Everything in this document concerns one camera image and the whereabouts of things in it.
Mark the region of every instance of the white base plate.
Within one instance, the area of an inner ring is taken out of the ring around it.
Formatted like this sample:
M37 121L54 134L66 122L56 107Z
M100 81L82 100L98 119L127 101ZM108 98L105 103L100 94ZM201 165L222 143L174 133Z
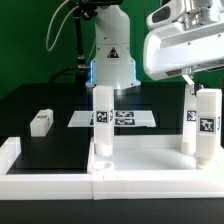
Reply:
M196 170L195 158L178 151L181 139L116 136L111 157L95 156L90 143L89 174L7 175L20 153L19 139L9 139L0 148L0 200L224 197L223 169Z

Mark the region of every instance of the warning label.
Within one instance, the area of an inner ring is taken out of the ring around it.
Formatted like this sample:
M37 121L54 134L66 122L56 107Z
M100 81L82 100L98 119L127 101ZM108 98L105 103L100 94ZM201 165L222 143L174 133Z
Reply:
M119 58L119 55L114 47L110 51L110 54L108 55L107 58Z

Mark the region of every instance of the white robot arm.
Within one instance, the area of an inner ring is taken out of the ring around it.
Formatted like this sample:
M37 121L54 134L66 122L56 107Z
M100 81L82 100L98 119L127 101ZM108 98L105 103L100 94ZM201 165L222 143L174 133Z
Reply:
M154 80L224 66L224 0L170 0L149 15L144 70Z

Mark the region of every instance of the white pillar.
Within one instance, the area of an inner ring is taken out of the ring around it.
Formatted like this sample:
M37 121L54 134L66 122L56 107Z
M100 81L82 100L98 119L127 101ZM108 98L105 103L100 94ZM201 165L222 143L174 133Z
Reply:
M221 144L222 92L201 89L197 92L197 168L212 167Z
M196 96L191 94L191 86L185 87L183 140L181 152L194 155L196 151Z
M99 156L113 154L114 88L97 86L93 90L94 143Z

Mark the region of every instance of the green background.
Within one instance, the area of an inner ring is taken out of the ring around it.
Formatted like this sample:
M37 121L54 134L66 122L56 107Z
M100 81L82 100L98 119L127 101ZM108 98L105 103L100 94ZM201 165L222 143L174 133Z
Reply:
M0 99L25 83L46 83L55 72L76 66L74 21L69 18L59 41L49 53L45 38L50 19L63 0L1 0L0 1ZM148 15L159 7L159 0L145 0ZM137 76L151 81L143 71L143 43L148 30L145 24L142 0L125 0L121 8L131 20L131 55L137 61ZM65 7L53 26L52 36L68 13ZM86 57L94 41L94 20L82 21ZM222 71L197 73L195 80L212 87L220 87ZM183 81L181 77L167 81Z

